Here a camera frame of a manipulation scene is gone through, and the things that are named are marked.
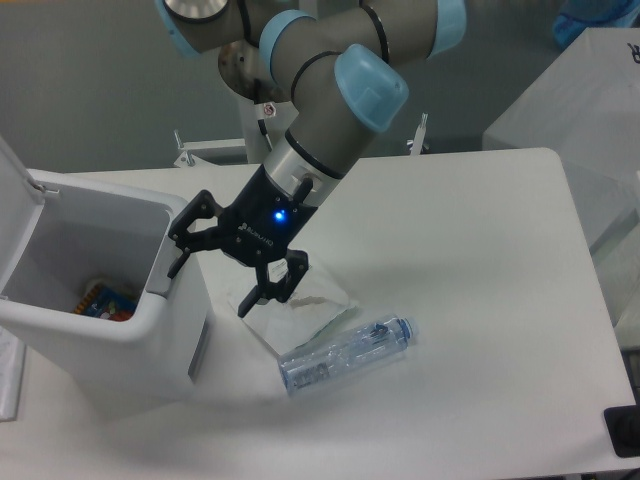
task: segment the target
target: light blue joint cap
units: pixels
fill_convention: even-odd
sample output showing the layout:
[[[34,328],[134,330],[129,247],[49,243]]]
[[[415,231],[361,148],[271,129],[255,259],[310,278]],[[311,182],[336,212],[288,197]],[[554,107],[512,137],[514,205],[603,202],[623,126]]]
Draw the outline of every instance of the light blue joint cap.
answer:
[[[467,29],[467,10],[464,0],[438,0],[436,41],[429,56],[455,47]]]
[[[173,40],[173,44],[176,46],[180,55],[186,58],[194,58],[200,55],[200,53],[191,46],[187,39],[182,36],[178,27],[176,27],[175,23],[173,23],[173,18],[167,12],[167,9],[164,6],[163,0],[155,0],[156,9],[160,14],[160,18],[162,19],[162,23],[167,28],[167,32],[169,32],[169,36],[171,40]]]
[[[340,55],[334,73],[351,111],[374,132],[387,130],[409,98],[404,79],[362,45],[351,45]]]
[[[265,63],[273,78],[273,72],[271,71],[271,56],[273,50],[276,48],[276,43],[282,32],[299,18],[313,18],[302,10],[285,10],[269,20],[269,23],[262,30],[260,35],[260,58]]]

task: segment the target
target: plastic water bottle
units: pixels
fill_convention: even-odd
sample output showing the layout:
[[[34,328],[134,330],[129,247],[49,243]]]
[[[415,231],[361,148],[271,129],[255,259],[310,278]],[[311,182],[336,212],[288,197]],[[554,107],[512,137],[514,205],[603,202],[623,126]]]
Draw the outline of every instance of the plastic water bottle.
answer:
[[[553,24],[553,36],[564,50],[588,27],[631,27],[640,0],[567,0]]]
[[[401,352],[416,334],[412,319],[388,315],[326,341],[312,341],[278,359],[282,380],[292,395],[323,380]]]

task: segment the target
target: blue object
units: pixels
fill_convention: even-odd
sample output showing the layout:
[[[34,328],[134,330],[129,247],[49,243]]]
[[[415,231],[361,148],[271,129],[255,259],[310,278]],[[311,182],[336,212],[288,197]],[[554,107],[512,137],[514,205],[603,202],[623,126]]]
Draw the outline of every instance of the blue object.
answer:
[[[289,395],[405,350],[417,334],[413,320],[389,315],[329,338],[311,341],[278,358]]]
[[[553,24],[563,50],[588,27],[631,27],[640,15],[640,0],[568,0]]]
[[[176,46],[180,55],[186,58],[195,58],[200,55],[200,53],[191,46],[187,39],[182,36],[180,30],[176,27],[175,23],[173,23],[173,18],[167,12],[166,7],[164,6],[163,0],[155,0],[156,9],[160,14],[160,18],[162,19],[162,23],[167,28],[167,32],[169,32],[169,36],[171,40],[173,40],[173,44]]]
[[[467,10],[464,0],[438,0],[436,40],[429,56],[455,47],[467,30]]]
[[[278,223],[283,223],[287,219],[287,212],[280,210],[273,214],[273,219]]]
[[[273,55],[276,43],[278,43],[278,38],[280,38],[282,32],[284,32],[289,25],[300,18],[313,17],[302,10],[285,10],[269,20],[269,23],[267,23],[262,30],[262,35],[260,35],[260,57],[269,69],[271,78],[273,78],[273,73],[271,72],[271,56]]]
[[[404,79],[371,50],[351,45],[334,67],[338,88],[358,119],[381,133],[409,98]]]

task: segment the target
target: blue led light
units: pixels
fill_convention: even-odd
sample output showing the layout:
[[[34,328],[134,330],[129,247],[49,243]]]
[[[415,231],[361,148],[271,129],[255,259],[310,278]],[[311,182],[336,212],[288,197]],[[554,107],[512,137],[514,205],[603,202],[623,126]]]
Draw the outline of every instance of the blue led light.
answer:
[[[284,210],[279,210],[273,214],[273,219],[278,223],[282,223],[287,219],[287,214]]]

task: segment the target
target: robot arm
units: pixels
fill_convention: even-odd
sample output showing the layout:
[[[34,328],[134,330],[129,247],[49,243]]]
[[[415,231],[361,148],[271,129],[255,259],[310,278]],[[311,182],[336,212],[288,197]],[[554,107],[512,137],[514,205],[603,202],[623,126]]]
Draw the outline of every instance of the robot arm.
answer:
[[[276,6],[251,0],[164,0],[160,5],[171,16],[173,34],[198,52],[259,38],[273,80],[299,111],[231,205],[222,208],[203,191],[169,232],[183,251],[171,278],[200,250],[221,249],[256,269],[257,285],[240,305],[241,317],[260,301],[287,301],[308,270],[306,253],[289,250],[290,242],[408,97],[406,83],[391,65],[426,58],[464,34],[462,0],[360,3],[323,20],[298,10],[277,13]],[[188,231],[197,218],[213,216],[217,226]],[[282,258],[288,273],[271,282],[268,264]]]

